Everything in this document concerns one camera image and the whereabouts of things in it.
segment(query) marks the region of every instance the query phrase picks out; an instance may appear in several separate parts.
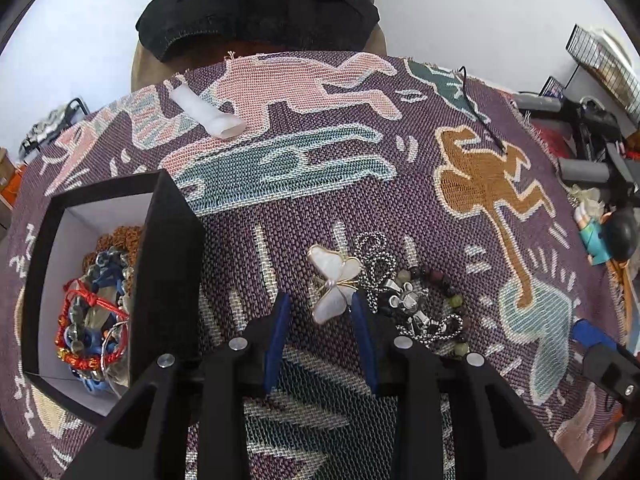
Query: black box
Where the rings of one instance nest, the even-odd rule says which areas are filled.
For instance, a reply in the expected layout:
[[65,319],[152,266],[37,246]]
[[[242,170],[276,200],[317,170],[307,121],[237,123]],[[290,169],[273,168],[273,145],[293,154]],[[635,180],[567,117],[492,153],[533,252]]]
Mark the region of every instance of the black box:
[[197,356],[204,229],[165,170],[112,178],[52,197],[33,249],[24,293],[22,368],[75,416],[97,425],[117,402],[90,394],[58,358],[54,343],[63,285],[102,234],[143,225],[130,292],[129,385],[163,353]]

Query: purple woven fabric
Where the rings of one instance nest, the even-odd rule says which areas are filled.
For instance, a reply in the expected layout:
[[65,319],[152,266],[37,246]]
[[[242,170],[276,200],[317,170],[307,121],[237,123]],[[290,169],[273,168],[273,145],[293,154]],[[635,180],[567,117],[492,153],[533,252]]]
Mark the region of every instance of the purple woven fabric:
[[[169,99],[181,82],[245,118],[245,134],[211,139]],[[0,298],[0,407],[34,468],[59,477],[91,431],[34,390],[20,364],[18,296],[49,196],[158,167],[206,228],[201,323],[186,336],[206,352],[268,313],[278,289],[292,297],[276,391],[245,405],[254,478],[388,478],[395,402],[364,386],[348,316],[316,326],[309,311],[317,291],[307,249],[353,254],[355,237],[369,232],[386,235],[400,267],[420,262],[450,277],[470,312],[470,347],[578,466],[609,414],[579,375],[568,330],[575,314],[620,337],[608,275],[588,264],[554,167],[511,105],[468,82],[472,104],[508,144],[503,155],[460,83],[371,54],[242,58],[142,89],[65,132],[23,178]],[[453,478],[447,410],[444,399]],[[191,428],[188,478],[196,443]]]

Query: black garment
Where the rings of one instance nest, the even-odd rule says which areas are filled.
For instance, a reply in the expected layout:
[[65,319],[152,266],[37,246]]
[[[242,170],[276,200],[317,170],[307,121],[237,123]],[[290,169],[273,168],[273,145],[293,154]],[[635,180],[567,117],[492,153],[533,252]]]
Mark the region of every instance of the black garment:
[[289,50],[362,50],[379,20],[369,0],[153,0],[136,23],[160,61],[181,38],[219,34]]

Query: wire basket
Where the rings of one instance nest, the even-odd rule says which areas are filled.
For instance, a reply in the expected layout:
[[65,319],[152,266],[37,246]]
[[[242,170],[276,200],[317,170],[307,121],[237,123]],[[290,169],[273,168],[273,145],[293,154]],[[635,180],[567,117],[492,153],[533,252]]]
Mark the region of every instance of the wire basket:
[[626,111],[636,126],[640,123],[640,83],[597,36],[575,25],[566,50]]

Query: green bead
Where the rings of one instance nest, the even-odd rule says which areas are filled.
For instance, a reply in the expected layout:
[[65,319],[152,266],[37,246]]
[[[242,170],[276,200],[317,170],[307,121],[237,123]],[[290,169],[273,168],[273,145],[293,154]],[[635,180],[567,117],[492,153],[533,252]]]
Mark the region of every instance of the green bead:
[[464,357],[469,353],[469,343],[456,343],[453,353],[459,357]]
[[458,308],[459,306],[462,306],[462,294],[451,296],[448,301],[453,308]]
[[403,286],[406,282],[411,281],[411,273],[408,270],[402,269],[398,270],[398,275],[396,276],[396,283],[400,286]]

